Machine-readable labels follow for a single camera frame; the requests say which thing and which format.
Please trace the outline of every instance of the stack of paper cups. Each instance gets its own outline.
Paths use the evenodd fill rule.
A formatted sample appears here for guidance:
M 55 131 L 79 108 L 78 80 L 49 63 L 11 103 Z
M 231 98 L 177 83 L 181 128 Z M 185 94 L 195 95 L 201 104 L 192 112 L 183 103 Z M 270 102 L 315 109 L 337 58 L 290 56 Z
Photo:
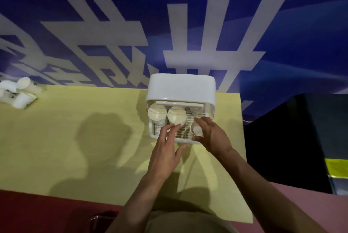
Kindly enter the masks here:
M 0 88 L 0 102 L 12 105 L 16 95 Z
M 12 107 L 25 109 L 31 103 L 33 103 L 35 99 L 37 99 L 37 96 L 31 93 L 21 92 L 13 101 Z
M 13 82 L 11 80 L 3 80 L 0 82 L 0 88 L 3 88 L 5 90 L 8 90 L 12 93 L 18 93 L 17 92 L 17 83 Z
M 168 120 L 171 124 L 181 124 L 182 126 L 186 123 L 186 111 L 180 106 L 173 106 L 168 110 Z
M 31 94 L 39 94 L 43 91 L 43 88 L 40 85 L 28 77 L 22 77 L 17 81 L 17 89 Z
M 163 105 L 152 104 L 148 109 L 148 116 L 153 123 L 161 127 L 167 124 L 167 110 Z

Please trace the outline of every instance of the blue wall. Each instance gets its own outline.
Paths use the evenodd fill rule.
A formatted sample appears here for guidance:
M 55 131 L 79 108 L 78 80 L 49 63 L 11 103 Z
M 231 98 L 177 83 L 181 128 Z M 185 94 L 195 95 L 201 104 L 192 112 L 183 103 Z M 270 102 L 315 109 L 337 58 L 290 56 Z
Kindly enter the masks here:
M 209 74 L 247 120 L 348 93 L 347 41 L 348 0 L 0 0 L 3 77 L 146 88 L 156 72 Z

